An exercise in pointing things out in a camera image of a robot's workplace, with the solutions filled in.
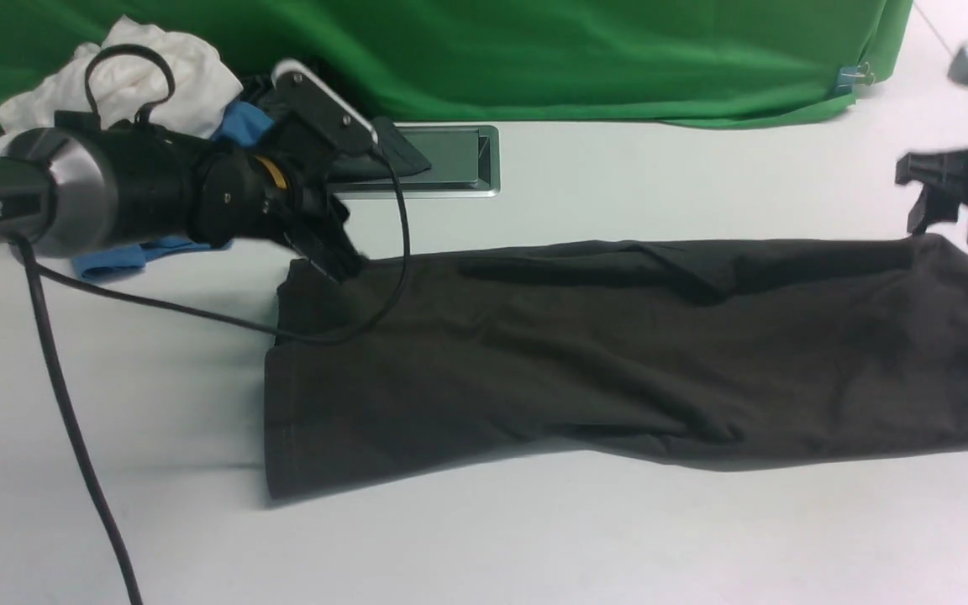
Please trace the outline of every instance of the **green backdrop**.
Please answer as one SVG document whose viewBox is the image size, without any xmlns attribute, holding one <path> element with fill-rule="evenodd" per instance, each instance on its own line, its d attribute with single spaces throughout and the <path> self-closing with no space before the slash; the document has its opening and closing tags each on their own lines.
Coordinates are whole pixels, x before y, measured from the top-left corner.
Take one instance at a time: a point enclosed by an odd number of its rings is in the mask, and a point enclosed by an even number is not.
<svg viewBox="0 0 968 605">
<path fill-rule="evenodd" d="M 0 103 L 120 15 L 200 35 L 239 72 L 318 55 L 393 118 L 664 119 L 844 111 L 841 66 L 891 75 L 910 0 L 0 0 Z"/>
</svg>

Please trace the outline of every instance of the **white cloth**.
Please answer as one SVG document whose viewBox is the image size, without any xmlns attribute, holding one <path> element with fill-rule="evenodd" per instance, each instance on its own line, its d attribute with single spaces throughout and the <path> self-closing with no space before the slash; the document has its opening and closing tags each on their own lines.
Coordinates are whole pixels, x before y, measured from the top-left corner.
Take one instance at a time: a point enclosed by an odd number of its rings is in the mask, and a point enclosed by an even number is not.
<svg viewBox="0 0 968 605">
<path fill-rule="evenodd" d="M 88 42 L 77 46 L 69 65 L 47 76 L 34 91 L 22 92 L 3 103 L 0 124 L 5 135 L 0 137 L 0 155 L 17 134 L 54 126 L 55 111 L 87 111 L 84 71 L 88 61 L 100 49 L 127 43 L 157 51 L 174 73 L 174 96 L 151 112 L 151 122 L 177 133 L 211 137 L 223 122 L 227 103 L 242 89 L 234 73 L 219 60 L 218 50 L 196 35 L 164 31 L 122 17 L 103 45 Z M 134 118 L 142 104 L 166 96 L 166 81 L 159 68 L 133 56 L 107 59 L 92 72 L 91 84 L 104 128 Z"/>
</svg>

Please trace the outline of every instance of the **blue cloth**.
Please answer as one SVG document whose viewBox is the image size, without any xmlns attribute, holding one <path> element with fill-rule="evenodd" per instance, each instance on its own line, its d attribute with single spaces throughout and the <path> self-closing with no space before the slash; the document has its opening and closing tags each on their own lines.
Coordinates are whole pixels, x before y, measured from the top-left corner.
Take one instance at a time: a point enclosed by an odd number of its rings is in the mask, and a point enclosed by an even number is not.
<svg viewBox="0 0 968 605">
<path fill-rule="evenodd" d="M 223 111 L 223 123 L 212 135 L 212 140 L 226 138 L 245 148 L 250 148 L 256 145 L 260 136 L 273 123 L 273 120 L 268 118 L 268 114 L 252 104 L 234 101 Z M 230 244 L 219 250 L 227 248 L 230 248 Z M 142 271 L 149 261 L 156 258 L 211 249 L 207 244 L 195 244 L 185 238 L 168 237 L 147 242 L 147 244 L 125 245 L 122 248 L 78 256 L 73 258 L 73 271 L 84 281 L 124 278 Z"/>
</svg>

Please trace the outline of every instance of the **table surface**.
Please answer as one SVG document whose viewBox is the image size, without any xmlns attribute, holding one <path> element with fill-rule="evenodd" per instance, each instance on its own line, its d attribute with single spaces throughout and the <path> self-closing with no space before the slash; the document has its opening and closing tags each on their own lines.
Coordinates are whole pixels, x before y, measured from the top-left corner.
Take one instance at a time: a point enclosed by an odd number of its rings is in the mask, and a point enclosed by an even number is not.
<svg viewBox="0 0 968 605">
<path fill-rule="evenodd" d="M 896 158 L 968 145 L 968 91 L 944 77 L 968 14 L 951 11 L 949 0 L 921 3 L 896 75 L 830 123 L 503 124 L 501 194 L 411 202 L 415 251 L 902 237 L 918 191 L 892 185 Z M 396 255 L 393 203 L 354 203 L 350 236 L 374 257 Z M 158 261 L 118 287 L 274 321 L 288 261 L 238 242 Z M 571 452 L 271 508 L 268 338 L 51 284 L 47 298 L 150 604 L 968 602 L 968 452 L 729 474 Z M 1 602 L 124 602 L 51 397 L 22 269 L 4 248 Z"/>
</svg>

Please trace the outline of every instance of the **wrinkled fabric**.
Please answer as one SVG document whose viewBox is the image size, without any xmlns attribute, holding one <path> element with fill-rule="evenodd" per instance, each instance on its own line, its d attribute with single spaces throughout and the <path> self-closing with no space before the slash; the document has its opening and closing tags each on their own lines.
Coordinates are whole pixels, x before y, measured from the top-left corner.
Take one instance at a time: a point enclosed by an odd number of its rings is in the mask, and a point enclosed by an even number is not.
<svg viewBox="0 0 968 605">
<path fill-rule="evenodd" d="M 118 20 L 102 45 L 77 46 L 73 58 L 29 92 L 11 97 L 0 106 L 0 155 L 17 134 L 32 128 L 54 126 L 59 110 L 89 111 L 85 97 L 85 70 L 102 49 L 116 45 L 142 45 L 157 51 L 174 74 L 174 95 L 151 111 L 151 122 L 206 139 L 223 122 L 223 110 L 241 92 L 234 73 L 219 60 L 214 46 L 196 35 L 164 31 L 153 24 Z M 123 56 L 104 61 L 92 70 L 92 95 L 104 128 L 132 120 L 142 104 L 166 96 L 166 79 L 157 65 L 145 58 Z"/>
<path fill-rule="evenodd" d="M 365 320 L 398 271 L 338 287 L 295 261 L 279 325 Z M 419 256 L 372 332 L 276 342 L 265 417 L 276 499 L 527 445 L 725 468 L 968 448 L 968 255 L 929 234 Z"/>
</svg>

